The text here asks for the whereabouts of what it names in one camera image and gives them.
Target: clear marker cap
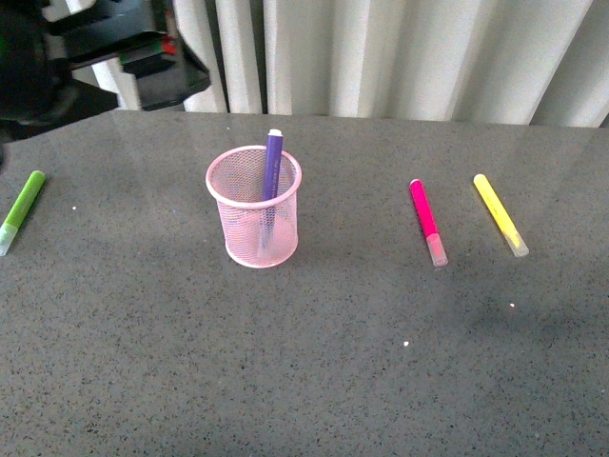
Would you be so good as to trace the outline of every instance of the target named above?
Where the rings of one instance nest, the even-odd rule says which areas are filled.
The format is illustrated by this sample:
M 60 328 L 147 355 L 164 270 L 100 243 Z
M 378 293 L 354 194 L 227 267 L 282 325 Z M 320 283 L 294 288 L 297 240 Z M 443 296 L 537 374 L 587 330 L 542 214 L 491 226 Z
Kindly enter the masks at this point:
M 434 267 L 443 267 L 448 263 L 448 257 L 446 257 L 446 252 L 444 252 L 444 246 L 438 233 L 432 233 L 427 237 L 427 247 L 429 248 Z
M 0 227 L 0 257 L 7 255 L 10 243 L 17 234 L 17 227 L 6 222 Z
M 503 236 L 516 257 L 524 257 L 529 253 L 529 248 L 524 244 L 517 230 L 514 229 L 511 233 L 504 233 Z

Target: pink mesh pen holder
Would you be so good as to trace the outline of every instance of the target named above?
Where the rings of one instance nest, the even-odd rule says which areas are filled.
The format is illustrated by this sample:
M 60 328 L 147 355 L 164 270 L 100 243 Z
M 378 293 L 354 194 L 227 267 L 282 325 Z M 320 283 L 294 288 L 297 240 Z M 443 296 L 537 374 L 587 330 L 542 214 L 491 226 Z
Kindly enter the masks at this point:
M 282 151 L 277 197 L 262 201 L 266 147 L 243 146 L 214 160 L 206 174 L 220 211 L 226 251 L 246 267 L 268 268 L 286 261 L 298 245 L 296 191 L 303 174 Z

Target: marker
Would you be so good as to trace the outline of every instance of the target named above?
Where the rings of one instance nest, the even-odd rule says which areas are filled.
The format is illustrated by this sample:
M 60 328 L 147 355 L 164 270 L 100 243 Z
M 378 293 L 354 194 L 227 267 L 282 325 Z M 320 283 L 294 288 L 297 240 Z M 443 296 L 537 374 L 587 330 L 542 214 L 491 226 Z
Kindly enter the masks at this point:
M 491 183 L 488 182 L 488 179 L 483 174 L 477 174 L 474 177 L 474 186 L 476 186 L 482 200 L 484 200 L 488 210 L 493 215 L 499 230 L 503 233 L 505 241 L 507 241 L 514 255 L 516 257 L 524 257 L 529 253 L 529 248 L 522 241 L 521 235 L 516 230 L 516 226 L 501 204 L 501 200 L 493 190 Z
M 412 200 L 415 202 L 415 208 L 419 213 L 422 233 L 427 241 L 431 261 L 435 267 L 443 267 L 448 263 L 448 258 L 446 257 L 446 252 L 444 252 L 444 246 L 438 233 L 434 214 L 431 212 L 431 207 L 427 201 L 427 194 L 421 180 L 415 179 L 410 183 L 410 193 L 412 194 Z
M 279 188 L 279 170 L 282 164 L 284 136 L 281 130 L 271 129 L 266 140 L 265 187 L 263 199 L 270 200 L 277 196 Z
M 47 178 L 42 171 L 33 171 L 29 176 L 28 182 L 24 185 L 4 224 L 0 227 L 0 257 L 7 254 L 10 243 L 12 243 L 28 215 L 29 208 L 34 203 L 36 195 L 38 195 L 42 185 L 45 184 L 45 179 Z
M 263 200 L 277 197 L 279 189 L 279 172 L 282 164 L 282 150 L 284 149 L 284 136 L 281 130 L 271 129 L 266 139 L 265 181 L 263 187 Z M 265 249 L 275 227 L 275 208 L 265 210 L 262 222 L 262 243 L 259 251 Z

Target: pink marker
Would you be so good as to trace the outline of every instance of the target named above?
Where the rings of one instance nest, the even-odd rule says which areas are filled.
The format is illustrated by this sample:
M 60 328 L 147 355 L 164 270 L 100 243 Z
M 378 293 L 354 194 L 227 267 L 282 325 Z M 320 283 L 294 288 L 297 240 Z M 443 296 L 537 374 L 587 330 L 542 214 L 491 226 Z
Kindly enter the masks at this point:
M 415 179 L 410 183 L 410 193 L 415 202 L 415 208 L 419 213 L 422 233 L 425 235 L 425 240 L 427 240 L 431 260 L 435 267 L 443 267 L 448 263 L 448 258 L 444 252 L 444 246 L 442 246 L 438 227 L 436 227 L 436 221 L 434 221 L 434 215 L 431 212 L 431 207 L 427 201 L 427 195 L 425 194 L 425 188 L 422 186 L 421 180 Z

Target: green marker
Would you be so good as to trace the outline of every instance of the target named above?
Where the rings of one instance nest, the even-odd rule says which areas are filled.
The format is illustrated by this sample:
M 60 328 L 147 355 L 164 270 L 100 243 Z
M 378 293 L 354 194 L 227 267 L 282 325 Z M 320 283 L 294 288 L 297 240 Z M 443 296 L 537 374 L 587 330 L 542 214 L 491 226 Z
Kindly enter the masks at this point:
M 29 208 L 34 203 L 40 188 L 45 184 L 45 179 L 47 177 L 42 171 L 33 171 L 29 176 L 28 182 L 24 185 L 4 224 L 0 227 L 0 257 L 7 254 L 10 243 L 28 215 Z

